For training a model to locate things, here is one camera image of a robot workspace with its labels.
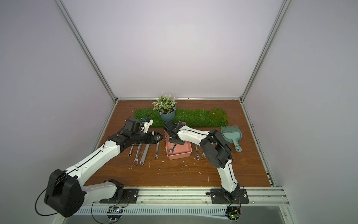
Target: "green turf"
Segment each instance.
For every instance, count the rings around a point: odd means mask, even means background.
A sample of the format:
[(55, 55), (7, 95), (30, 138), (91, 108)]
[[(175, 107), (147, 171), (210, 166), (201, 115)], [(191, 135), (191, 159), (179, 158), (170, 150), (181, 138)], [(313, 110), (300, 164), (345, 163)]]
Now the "green turf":
[[(160, 118), (158, 111), (153, 111), (152, 108), (137, 109), (134, 118), (141, 119), (149, 117), (153, 120), (151, 127), (161, 128), (164, 126), (164, 121)], [(226, 112), (221, 108), (215, 110), (189, 110), (178, 108), (175, 111), (174, 122), (186, 122), (189, 127), (221, 127), (229, 124)]]

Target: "potted plant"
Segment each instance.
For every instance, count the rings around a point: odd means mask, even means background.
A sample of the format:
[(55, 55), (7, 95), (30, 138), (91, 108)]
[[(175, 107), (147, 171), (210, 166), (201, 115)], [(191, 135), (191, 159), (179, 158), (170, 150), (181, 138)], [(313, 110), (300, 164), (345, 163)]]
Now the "potted plant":
[(162, 93), (153, 104), (154, 110), (158, 110), (163, 121), (167, 122), (174, 119), (176, 101), (171, 98), (171, 95), (163, 95)]

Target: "white backdrop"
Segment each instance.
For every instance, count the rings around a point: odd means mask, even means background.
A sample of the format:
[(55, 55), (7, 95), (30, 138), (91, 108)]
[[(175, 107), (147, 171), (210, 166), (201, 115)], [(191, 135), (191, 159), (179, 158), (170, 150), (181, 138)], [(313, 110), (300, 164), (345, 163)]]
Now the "white backdrop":
[(245, 99), (300, 224), (357, 223), (358, 1), (292, 1)]
[(241, 96), (282, 0), (64, 0), (117, 97)]
[(54, 1), (0, 1), (0, 30), (0, 223), (49, 224), (37, 196), (91, 153), (113, 101)]

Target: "black cable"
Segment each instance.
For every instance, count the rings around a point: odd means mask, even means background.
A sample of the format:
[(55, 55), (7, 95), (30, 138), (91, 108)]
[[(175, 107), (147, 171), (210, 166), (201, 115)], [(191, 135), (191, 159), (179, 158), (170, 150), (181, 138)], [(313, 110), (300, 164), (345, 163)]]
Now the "black cable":
[(106, 141), (108, 141), (108, 139), (110, 138), (110, 136), (108, 136), (105, 140), (105, 142), (103, 143), (103, 147), (102, 148), (105, 148), (105, 144), (106, 144)]
[(165, 138), (164, 138), (164, 141), (165, 141), (165, 142), (169, 142), (169, 139), (168, 139), (168, 141), (166, 140), (166, 137), (167, 137), (167, 136), (169, 136), (169, 135), (167, 134), (167, 135), (165, 136)]
[(243, 184), (241, 184), (241, 185), (242, 185), (242, 189), (243, 189), (243, 190), (242, 190), (242, 193), (241, 193), (241, 195), (240, 195), (235, 201), (240, 200), (240, 197), (244, 194), (245, 187), (244, 187)]
[[(100, 153), (100, 152), (102, 152), (102, 151), (99, 150), (94, 156), (92, 156), (89, 160), (87, 160), (86, 162), (84, 162), (83, 164), (81, 164), (80, 166), (78, 166), (77, 168), (80, 168), (81, 166), (83, 166), (84, 164), (86, 164), (88, 161), (90, 161), (91, 159), (93, 159), (93, 157), (95, 157), (96, 155), (98, 155), (98, 153)], [(50, 216), (50, 215), (55, 215), (55, 214), (58, 213), (58, 212), (56, 212), (56, 213), (48, 214), (48, 215), (40, 214), (40, 213), (37, 211), (37, 207), (36, 207), (37, 201), (39, 200), (40, 196), (45, 192), (45, 190), (47, 190), (51, 185), (53, 185), (53, 184), (56, 183), (57, 181), (63, 180), (63, 179), (66, 177), (67, 174), (70, 174), (71, 172), (73, 172), (73, 171), (75, 171), (75, 170), (77, 170), (77, 169), (74, 169), (74, 170), (70, 171), (69, 173), (66, 173), (63, 177), (61, 177), (61, 178), (55, 180), (53, 183), (49, 184), (49, 185), (40, 193), (40, 195), (37, 197), (37, 199), (36, 199), (36, 201), (35, 201), (35, 211), (36, 211), (36, 213), (37, 213), (38, 215), (41, 215), (41, 216)]]
[(50, 216), (50, 215), (55, 215), (55, 214), (58, 213), (58, 212), (56, 212), (56, 213), (48, 214), (48, 215), (40, 214), (40, 213), (37, 211), (37, 207), (36, 207), (37, 201), (39, 200), (40, 196), (45, 192), (45, 190), (47, 190), (51, 185), (53, 185), (53, 184), (56, 183), (57, 181), (61, 181), (62, 179), (64, 179), (64, 178), (66, 177), (67, 174), (69, 174), (69, 173), (71, 173), (71, 172), (73, 172), (73, 171), (75, 171), (75, 170), (76, 170), (76, 169), (74, 169), (74, 170), (72, 170), (72, 171), (66, 173), (63, 177), (61, 177), (61, 178), (55, 180), (53, 183), (49, 184), (49, 185), (40, 193), (40, 195), (37, 197), (37, 199), (36, 199), (36, 201), (35, 201), (35, 211), (36, 211), (36, 213), (37, 213), (38, 215), (41, 215), (41, 216)]
[(228, 215), (228, 213), (229, 213), (229, 207), (230, 207), (230, 205), (232, 205), (234, 202), (236, 202), (237, 200), (239, 200), (239, 208), (240, 208), (240, 216), (241, 216), (241, 203), (240, 203), (240, 197), (243, 195), (243, 193), (244, 193), (244, 190), (245, 190), (245, 187), (244, 187), (244, 185), (243, 184), (241, 184), (242, 185), (242, 193), (241, 193), (241, 195), (236, 199), (236, 200), (234, 200), (233, 202), (231, 202), (229, 205), (228, 205), (228, 207), (226, 208), (226, 217), (228, 217), (229, 218), (229, 215)]
[(152, 115), (155, 111), (156, 111), (156, 110), (153, 110), (153, 112), (151, 112), (151, 113), (148, 115), (148, 117), (149, 117), (150, 115)]
[(203, 133), (195, 132), (195, 131), (193, 131), (193, 130), (186, 130), (186, 129), (183, 129), (183, 130), (179, 130), (179, 131), (190, 131), (190, 132), (194, 132), (194, 133), (197, 133), (197, 134), (201, 134), (201, 135), (206, 135), (206, 136), (208, 136), (207, 134), (203, 134)]
[[(123, 209), (123, 208), (125, 208), (125, 207), (127, 207), (127, 206), (129, 205), (129, 196), (128, 196), (128, 195), (126, 195), (126, 196), (128, 197), (128, 203), (127, 203), (127, 205), (126, 205), (126, 206), (121, 207), (122, 209)], [(116, 206), (116, 205), (120, 204), (120, 203), (123, 201), (123, 199), (124, 199), (124, 195), (123, 195), (123, 198), (120, 200), (120, 202), (119, 202), (119, 203), (117, 203), (117, 204), (115, 204), (115, 205), (113, 205), (113, 206), (111, 206), (111, 207), (113, 208), (114, 206)]]
[(219, 145), (221, 148), (223, 148), (223, 149), (227, 152), (227, 154), (230, 155), (230, 159), (232, 160), (232, 155), (231, 155), (231, 153), (229, 153), (229, 152), (228, 152), (224, 147), (222, 147), (222, 145), (220, 145), (219, 143), (218, 143), (217, 145)]
[[(124, 206), (124, 207), (122, 207), (122, 208), (125, 208), (125, 207), (127, 207), (128, 205), (129, 205), (129, 196), (128, 195), (126, 195), (127, 197), (128, 197), (128, 203), (127, 203), (127, 205), (126, 206)], [(93, 216), (93, 212), (92, 212), (92, 208), (93, 208), (93, 204), (94, 204), (95, 202), (93, 202), (92, 203), (92, 206), (91, 206), (91, 216), (92, 216), (92, 218), (96, 221), (96, 222), (98, 222), (96, 219), (95, 219), (95, 217)]]
[(147, 112), (147, 111), (152, 111), (152, 110), (144, 110), (144, 111), (136, 112), (136, 113), (132, 114), (131, 116), (133, 116), (133, 115), (135, 115), (135, 114), (138, 114), (138, 113), (141, 113), (141, 112)]

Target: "brown wooden board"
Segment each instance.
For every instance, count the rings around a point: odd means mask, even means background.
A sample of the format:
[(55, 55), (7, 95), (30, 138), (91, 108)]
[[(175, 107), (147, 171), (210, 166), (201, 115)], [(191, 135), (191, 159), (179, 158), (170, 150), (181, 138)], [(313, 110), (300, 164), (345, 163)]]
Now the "brown wooden board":
[[(266, 171), (263, 167), (260, 155), (257, 151), (249, 125), (238, 100), (180, 100), (177, 107), (186, 109), (208, 109), (216, 107), (224, 109), (228, 115), (229, 125), (237, 125), (242, 132), (239, 144), (242, 152), (237, 152), (234, 145), (232, 167), (235, 177), (245, 187), (270, 187)], [(152, 107), (152, 101), (119, 101), (112, 118), (105, 131), (101, 144), (108, 136), (119, 131), (125, 124), (125, 120), (139, 108)], [(197, 128), (200, 130), (212, 130), (213, 128)], [(164, 134), (162, 128), (150, 128), (149, 131), (159, 131)], [(86, 185), (103, 183), (108, 179), (115, 179), (126, 187), (220, 187), (221, 180), (217, 169), (207, 159), (202, 158), (202, 149), (199, 149), (200, 160), (196, 159), (195, 145), (193, 152), (187, 158), (169, 160), (165, 152), (165, 142), (159, 143), (158, 160), (155, 160), (156, 145), (151, 145), (143, 166), (133, 166), (137, 146), (134, 147), (132, 156), (129, 157), (130, 148), (114, 157), (94, 173)]]

